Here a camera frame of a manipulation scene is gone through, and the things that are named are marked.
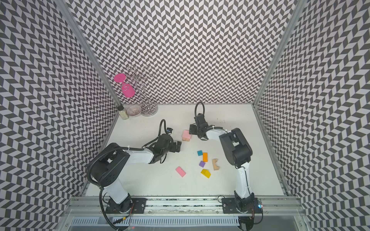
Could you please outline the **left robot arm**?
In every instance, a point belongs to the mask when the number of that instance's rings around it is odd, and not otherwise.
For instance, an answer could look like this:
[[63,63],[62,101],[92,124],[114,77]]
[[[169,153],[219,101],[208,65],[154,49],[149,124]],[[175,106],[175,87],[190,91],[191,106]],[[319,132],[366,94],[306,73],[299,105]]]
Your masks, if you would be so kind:
[[122,147],[109,144],[87,167],[88,182],[106,192],[109,205],[119,213],[128,213],[134,206],[130,194],[119,180],[125,166],[132,164],[163,163],[168,152],[179,153],[182,142],[174,141],[169,134],[159,135],[142,148]]

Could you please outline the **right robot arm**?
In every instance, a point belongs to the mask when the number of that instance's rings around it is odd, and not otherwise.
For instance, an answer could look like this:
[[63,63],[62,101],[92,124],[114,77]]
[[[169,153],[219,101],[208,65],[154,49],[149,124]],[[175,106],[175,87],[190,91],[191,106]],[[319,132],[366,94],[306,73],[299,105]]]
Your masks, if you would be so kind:
[[190,125],[190,133],[201,140],[220,142],[229,164],[235,167],[236,188],[234,190],[235,205],[239,212],[247,213],[255,206],[254,192],[250,183],[250,161],[252,148],[239,128],[226,131],[222,127],[209,125],[204,114],[196,114],[195,123]]

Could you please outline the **hot pink block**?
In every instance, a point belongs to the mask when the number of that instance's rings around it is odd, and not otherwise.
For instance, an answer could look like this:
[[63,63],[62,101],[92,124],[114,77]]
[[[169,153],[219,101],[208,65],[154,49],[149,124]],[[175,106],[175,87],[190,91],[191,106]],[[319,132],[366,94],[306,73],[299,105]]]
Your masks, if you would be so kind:
[[181,168],[181,167],[177,167],[176,168],[176,172],[181,176],[181,177],[184,177],[186,175],[186,172]]

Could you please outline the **orange block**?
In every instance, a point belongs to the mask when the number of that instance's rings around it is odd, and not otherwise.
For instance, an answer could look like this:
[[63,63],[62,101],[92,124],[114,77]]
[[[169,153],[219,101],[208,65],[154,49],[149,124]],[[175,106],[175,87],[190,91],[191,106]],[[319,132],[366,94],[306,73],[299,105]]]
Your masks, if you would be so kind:
[[203,157],[203,162],[208,162],[208,153],[203,153],[203,155],[202,155],[202,157]]

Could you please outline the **yellow block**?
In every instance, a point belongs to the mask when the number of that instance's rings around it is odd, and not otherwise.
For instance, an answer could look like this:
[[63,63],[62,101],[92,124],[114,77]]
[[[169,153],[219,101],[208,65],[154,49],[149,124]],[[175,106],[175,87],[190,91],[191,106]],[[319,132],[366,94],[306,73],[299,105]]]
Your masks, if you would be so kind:
[[207,170],[207,169],[203,169],[202,171],[201,171],[201,174],[203,175],[203,176],[205,176],[206,178],[210,178],[210,176],[211,176],[211,173],[210,173],[210,171],[209,170]]

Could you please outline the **natural wood arch block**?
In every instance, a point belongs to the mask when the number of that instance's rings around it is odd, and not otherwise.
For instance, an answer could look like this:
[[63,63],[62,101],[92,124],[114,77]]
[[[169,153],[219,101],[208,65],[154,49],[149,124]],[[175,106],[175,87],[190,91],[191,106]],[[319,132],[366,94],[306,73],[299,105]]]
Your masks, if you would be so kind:
[[220,167],[217,165],[217,162],[218,162],[217,158],[212,159],[212,165],[213,165],[214,171],[218,171],[220,169]]

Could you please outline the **striped ceramic bowl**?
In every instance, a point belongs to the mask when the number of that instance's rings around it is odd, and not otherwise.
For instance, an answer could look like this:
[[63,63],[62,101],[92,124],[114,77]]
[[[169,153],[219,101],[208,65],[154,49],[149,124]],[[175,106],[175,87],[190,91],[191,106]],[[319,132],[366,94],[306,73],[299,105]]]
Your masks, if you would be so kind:
[[139,105],[132,105],[126,109],[126,113],[130,117],[137,117],[141,115],[142,108]]

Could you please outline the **glass spice jar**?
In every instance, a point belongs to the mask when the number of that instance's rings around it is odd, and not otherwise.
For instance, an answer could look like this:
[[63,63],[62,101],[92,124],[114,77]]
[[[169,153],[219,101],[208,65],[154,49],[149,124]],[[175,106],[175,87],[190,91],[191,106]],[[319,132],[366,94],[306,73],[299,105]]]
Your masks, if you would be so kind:
[[123,105],[117,107],[118,113],[123,120],[129,119],[129,115]]

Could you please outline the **pink plastic wine glass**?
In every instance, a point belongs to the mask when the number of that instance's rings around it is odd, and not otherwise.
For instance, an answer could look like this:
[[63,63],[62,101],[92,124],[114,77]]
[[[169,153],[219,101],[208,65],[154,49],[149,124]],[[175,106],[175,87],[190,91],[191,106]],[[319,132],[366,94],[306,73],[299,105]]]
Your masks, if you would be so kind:
[[126,82],[126,79],[127,77],[123,73],[117,74],[114,77],[114,81],[121,84],[121,92],[123,93],[123,95],[127,98],[132,98],[135,95],[135,90],[131,84]]

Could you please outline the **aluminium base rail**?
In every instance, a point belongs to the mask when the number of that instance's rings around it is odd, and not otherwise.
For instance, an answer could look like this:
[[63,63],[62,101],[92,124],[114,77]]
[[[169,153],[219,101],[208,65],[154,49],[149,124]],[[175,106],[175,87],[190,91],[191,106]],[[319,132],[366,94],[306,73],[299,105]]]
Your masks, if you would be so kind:
[[298,198],[257,196],[246,212],[231,196],[134,197],[126,214],[97,196],[74,197],[57,225],[59,231],[309,231]]

